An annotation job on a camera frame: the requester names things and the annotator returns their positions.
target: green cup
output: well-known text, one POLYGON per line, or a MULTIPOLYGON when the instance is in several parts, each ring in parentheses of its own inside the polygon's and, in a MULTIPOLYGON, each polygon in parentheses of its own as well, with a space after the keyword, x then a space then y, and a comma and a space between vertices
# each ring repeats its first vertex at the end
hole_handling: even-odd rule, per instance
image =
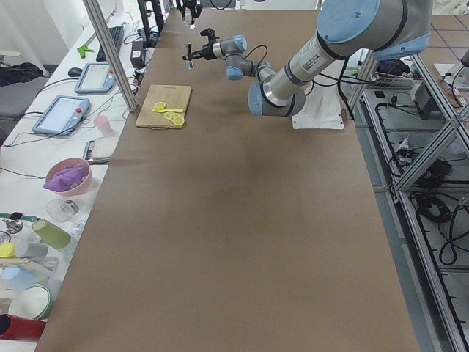
POLYGON ((32 224, 32 230, 49 246, 62 249, 70 242, 70 235, 47 220, 40 219, 32 224))

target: light blue cup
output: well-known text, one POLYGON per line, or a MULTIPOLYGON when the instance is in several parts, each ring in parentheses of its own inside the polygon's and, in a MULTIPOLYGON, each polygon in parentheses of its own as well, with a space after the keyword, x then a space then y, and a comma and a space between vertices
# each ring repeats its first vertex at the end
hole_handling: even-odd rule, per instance
POLYGON ((20 266, 9 266, 1 273, 1 279, 13 292, 23 292, 36 282, 36 276, 20 266))

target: pink bowl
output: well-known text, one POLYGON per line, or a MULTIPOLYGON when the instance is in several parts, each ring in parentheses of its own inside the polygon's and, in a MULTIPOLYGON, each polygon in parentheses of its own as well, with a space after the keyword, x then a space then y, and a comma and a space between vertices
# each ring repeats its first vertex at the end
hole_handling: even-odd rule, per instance
POLYGON ((77 166, 82 166, 85 169, 85 172, 87 172, 84 181, 80 183, 78 186, 76 186, 75 188, 70 189, 69 191, 64 191, 64 192, 52 191, 53 193, 56 193, 60 196, 69 197, 69 196, 78 196, 79 194, 83 194, 86 192, 89 185, 91 185, 93 176, 91 173, 91 167, 89 167, 89 164, 82 158, 68 158, 55 164, 54 166, 52 166, 52 168, 49 170, 49 172, 45 176, 45 181, 46 182, 49 181, 52 178, 52 176, 54 176, 57 172, 62 171, 63 169, 68 169, 70 167, 77 167, 77 166))

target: pink cup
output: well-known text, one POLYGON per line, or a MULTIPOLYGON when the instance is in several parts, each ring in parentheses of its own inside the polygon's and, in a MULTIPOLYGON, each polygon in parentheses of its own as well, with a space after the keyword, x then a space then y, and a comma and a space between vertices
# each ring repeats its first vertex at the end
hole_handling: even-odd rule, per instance
POLYGON ((107 136, 112 133, 111 124, 107 116, 100 115, 95 118, 95 126, 104 135, 107 136))

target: red cup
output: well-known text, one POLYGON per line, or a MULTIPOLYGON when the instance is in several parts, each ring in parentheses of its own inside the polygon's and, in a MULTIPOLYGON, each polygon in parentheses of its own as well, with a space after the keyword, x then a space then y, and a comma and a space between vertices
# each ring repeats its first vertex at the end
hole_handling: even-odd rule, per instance
POLYGON ((44 321, 0 314, 0 339, 2 340, 39 341, 44 328, 44 321))

